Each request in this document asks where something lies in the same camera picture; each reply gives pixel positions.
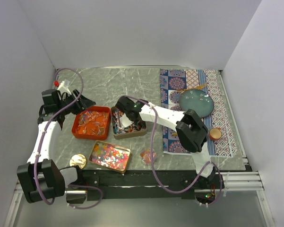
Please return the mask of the clear plastic jar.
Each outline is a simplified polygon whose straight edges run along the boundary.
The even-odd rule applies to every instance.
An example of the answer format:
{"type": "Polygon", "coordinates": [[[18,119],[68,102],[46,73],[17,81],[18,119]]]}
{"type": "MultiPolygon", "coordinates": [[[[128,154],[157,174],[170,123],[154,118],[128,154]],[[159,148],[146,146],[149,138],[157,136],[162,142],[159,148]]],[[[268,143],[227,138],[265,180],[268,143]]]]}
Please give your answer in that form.
{"type": "Polygon", "coordinates": [[[150,148],[144,149],[140,152],[140,159],[142,164],[144,165],[151,165],[151,159],[153,159],[153,162],[156,160],[156,152],[154,149],[152,149],[152,153],[150,151],[150,148]]]}

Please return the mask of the gold jar lid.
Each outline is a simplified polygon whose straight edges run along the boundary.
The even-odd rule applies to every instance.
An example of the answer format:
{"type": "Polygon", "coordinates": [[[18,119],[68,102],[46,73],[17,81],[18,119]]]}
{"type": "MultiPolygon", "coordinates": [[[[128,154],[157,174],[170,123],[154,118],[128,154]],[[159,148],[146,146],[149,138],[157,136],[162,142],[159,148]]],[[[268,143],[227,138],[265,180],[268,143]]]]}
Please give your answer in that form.
{"type": "Polygon", "coordinates": [[[70,166],[78,166],[80,169],[85,168],[86,164],[87,164],[87,159],[82,154],[73,155],[69,161],[70,166]]]}

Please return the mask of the beige tin of small lollipops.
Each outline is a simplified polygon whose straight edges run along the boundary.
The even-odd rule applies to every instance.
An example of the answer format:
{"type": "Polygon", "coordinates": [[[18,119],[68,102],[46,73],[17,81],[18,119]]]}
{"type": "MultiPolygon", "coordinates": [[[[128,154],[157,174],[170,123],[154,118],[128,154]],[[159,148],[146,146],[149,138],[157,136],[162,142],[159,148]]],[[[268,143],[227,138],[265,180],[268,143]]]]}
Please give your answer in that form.
{"type": "Polygon", "coordinates": [[[118,110],[115,106],[111,108],[112,131],[115,139],[120,140],[146,135],[147,129],[144,121],[138,121],[128,127],[121,128],[119,124],[119,117],[122,116],[123,112],[118,110]]]}

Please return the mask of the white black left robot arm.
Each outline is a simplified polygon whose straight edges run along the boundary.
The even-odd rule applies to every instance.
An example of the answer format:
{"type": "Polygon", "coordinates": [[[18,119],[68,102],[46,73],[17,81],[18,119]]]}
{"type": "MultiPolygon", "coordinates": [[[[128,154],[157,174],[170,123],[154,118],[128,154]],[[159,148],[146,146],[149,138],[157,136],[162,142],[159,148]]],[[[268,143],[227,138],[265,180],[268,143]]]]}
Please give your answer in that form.
{"type": "Polygon", "coordinates": [[[27,163],[17,168],[17,176],[27,202],[45,200],[52,204],[64,195],[66,187],[79,190],[85,183],[79,166],[58,169],[52,159],[65,116],[80,114],[96,103],[76,89],[70,94],[48,89],[42,92],[42,99],[34,150],[27,163]]]}

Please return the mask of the gold tin of star candies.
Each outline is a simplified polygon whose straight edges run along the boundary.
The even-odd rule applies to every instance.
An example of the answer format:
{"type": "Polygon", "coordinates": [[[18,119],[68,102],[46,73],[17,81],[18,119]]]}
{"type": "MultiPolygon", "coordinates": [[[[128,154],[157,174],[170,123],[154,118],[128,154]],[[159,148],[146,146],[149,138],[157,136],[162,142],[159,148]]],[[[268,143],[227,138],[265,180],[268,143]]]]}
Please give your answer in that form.
{"type": "Polygon", "coordinates": [[[131,150],[111,143],[96,141],[89,161],[115,172],[125,173],[131,157],[131,150]]]}

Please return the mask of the orange tin of lollipops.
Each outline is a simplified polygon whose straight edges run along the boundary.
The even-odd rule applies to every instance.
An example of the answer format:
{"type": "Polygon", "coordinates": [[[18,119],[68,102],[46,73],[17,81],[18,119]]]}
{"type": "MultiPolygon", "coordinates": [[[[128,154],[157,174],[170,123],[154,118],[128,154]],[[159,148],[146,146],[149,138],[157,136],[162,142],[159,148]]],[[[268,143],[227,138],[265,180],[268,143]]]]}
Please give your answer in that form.
{"type": "Polygon", "coordinates": [[[106,140],[110,122],[109,107],[92,106],[76,115],[71,132],[77,139],[106,140]]]}

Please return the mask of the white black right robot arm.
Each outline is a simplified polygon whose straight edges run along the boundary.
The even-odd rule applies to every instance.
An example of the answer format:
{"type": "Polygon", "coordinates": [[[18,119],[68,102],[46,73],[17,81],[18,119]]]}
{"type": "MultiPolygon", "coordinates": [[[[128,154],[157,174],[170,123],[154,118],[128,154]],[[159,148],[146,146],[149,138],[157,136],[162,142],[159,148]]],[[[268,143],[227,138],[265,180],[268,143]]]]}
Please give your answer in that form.
{"type": "Polygon", "coordinates": [[[139,120],[153,122],[175,131],[181,146],[193,158],[197,181],[200,187],[209,188],[214,183],[216,168],[211,163],[207,147],[208,129],[194,110],[173,111],[153,103],[129,96],[121,96],[116,107],[123,112],[120,123],[123,127],[139,120]]]}

